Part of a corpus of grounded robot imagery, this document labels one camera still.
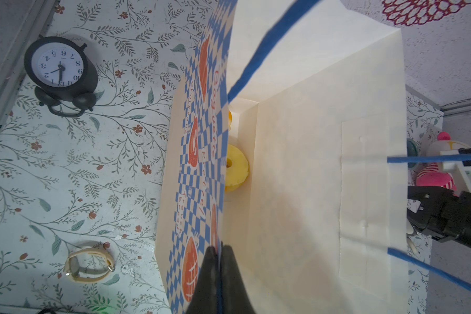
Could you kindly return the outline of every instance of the white paper bag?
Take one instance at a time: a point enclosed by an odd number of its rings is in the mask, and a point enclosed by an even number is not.
[[[220,0],[175,95],[156,247],[172,312],[220,240],[259,313],[406,312],[407,265],[384,250],[406,249],[406,165],[386,163],[406,154],[400,31],[323,0],[226,103],[290,4]],[[224,193],[228,143],[250,176]]]

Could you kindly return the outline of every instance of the checkered wax paper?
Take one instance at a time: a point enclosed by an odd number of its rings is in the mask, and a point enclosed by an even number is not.
[[[166,276],[173,314],[186,311],[205,250],[221,245],[228,145],[226,60],[236,4],[219,1],[185,71],[180,187]]]

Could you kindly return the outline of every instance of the watch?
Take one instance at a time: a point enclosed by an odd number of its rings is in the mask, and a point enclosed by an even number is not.
[[[102,258],[106,260],[107,268],[108,268],[107,272],[97,278],[80,277],[80,272],[78,270],[75,270],[75,271],[72,270],[72,265],[73,265],[72,259],[75,256],[80,255],[80,254],[101,256]],[[63,272],[69,278],[69,280],[73,282],[82,283],[82,284],[100,282],[101,280],[104,280],[105,278],[107,278],[108,275],[114,271],[115,271],[115,261],[113,260],[113,257],[106,250],[97,249],[97,248],[83,249],[77,252],[73,252],[72,254],[68,255],[68,258],[66,259],[65,267],[63,268]]]

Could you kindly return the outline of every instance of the black alarm clock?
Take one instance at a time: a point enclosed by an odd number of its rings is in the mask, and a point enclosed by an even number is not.
[[[86,44],[79,47],[61,37],[44,37],[26,50],[26,73],[38,85],[35,96],[40,105],[45,104],[56,116],[81,116],[96,104],[93,92],[98,85],[98,73],[84,54],[85,47]],[[80,111],[65,114],[54,110],[60,100],[72,102]]]

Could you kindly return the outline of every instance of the floral wallpaper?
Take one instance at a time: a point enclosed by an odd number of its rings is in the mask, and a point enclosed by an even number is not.
[[[425,152],[429,145],[437,140],[443,125],[443,112],[437,110],[420,98],[406,93],[406,136],[412,139],[420,152]],[[422,164],[408,169],[408,185],[415,185],[417,174],[424,168]],[[417,211],[419,201],[408,200],[407,207]],[[427,264],[431,263],[433,240],[425,235],[414,235],[412,242],[417,254],[407,247],[407,253]],[[427,289],[429,271],[408,264],[408,314],[424,314],[427,308]]]
[[[0,134],[0,304],[168,313],[154,258],[173,95],[216,0],[61,1],[47,36],[88,47],[99,83],[77,118],[38,106],[25,78]],[[72,105],[63,104],[64,112]],[[69,253],[106,249],[98,284],[62,273]],[[104,269],[87,256],[81,267]]]

